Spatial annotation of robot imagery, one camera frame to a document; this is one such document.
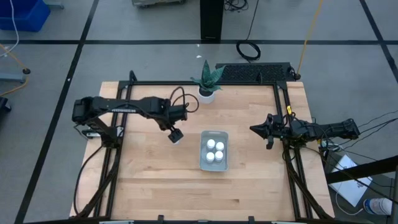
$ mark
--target bottle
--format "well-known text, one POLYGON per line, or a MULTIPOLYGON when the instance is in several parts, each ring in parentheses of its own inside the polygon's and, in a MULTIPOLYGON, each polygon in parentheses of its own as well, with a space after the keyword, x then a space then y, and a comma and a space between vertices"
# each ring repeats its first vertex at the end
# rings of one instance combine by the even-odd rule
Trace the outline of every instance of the bottle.
POLYGON ((224 143, 218 142, 217 145, 216 145, 216 149, 217 149, 217 151, 224 150, 224 143))
POLYGON ((214 153, 208 152, 207 155, 206 155, 206 160, 207 160, 207 162, 213 162, 213 160, 214 160, 214 153))
POLYGON ((217 151, 215 157, 216 157, 216 161, 217 161, 217 162, 220 162, 220 161, 223 160, 224 154, 223 154, 223 152, 221 152, 221 151, 217 151))
POLYGON ((372 215, 391 215, 392 202, 386 198, 366 199, 363 207, 372 215))
POLYGON ((215 145, 216 145, 216 142, 214 140, 210 139, 209 141, 207 141, 207 149, 208 150, 213 150, 215 145))

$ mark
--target wooden tabletop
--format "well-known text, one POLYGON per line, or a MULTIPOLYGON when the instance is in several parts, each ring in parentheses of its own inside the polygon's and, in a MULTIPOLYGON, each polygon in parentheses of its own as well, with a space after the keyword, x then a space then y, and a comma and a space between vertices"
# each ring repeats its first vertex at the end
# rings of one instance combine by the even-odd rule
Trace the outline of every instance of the wooden tabletop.
MULTIPOLYGON (((115 98, 117 82, 104 82, 100 96, 115 98)), ((169 98, 176 86, 134 86, 132 99, 145 96, 169 98)), ((288 83, 291 105, 296 116, 311 121, 303 83, 288 83)), ((184 86, 197 95, 197 86, 184 86)), ((114 198, 112 219, 156 220, 294 220, 292 200, 282 144, 275 139, 272 150, 266 141, 249 130, 261 124, 268 113, 276 114, 271 86, 222 86, 214 102, 200 105, 187 121, 176 125, 184 134, 173 145, 169 131, 163 132, 152 119, 129 114, 114 198), (199 143, 203 130, 229 134, 229 170, 206 172, 199 168, 199 143)), ((190 107, 195 101, 187 97, 190 107)), ((110 125, 112 114, 101 119, 110 125)), ((99 139, 88 141, 85 158, 100 146, 99 139)), ((317 144, 307 144, 317 149, 317 144)), ((98 187, 104 159, 103 149, 82 173, 78 189, 81 210, 98 187)), ((322 162, 319 155, 302 149, 302 161, 309 191, 331 216, 334 216, 322 162)), ((305 210, 298 190, 302 217, 305 210)), ((104 194, 106 202, 108 193, 104 194)))

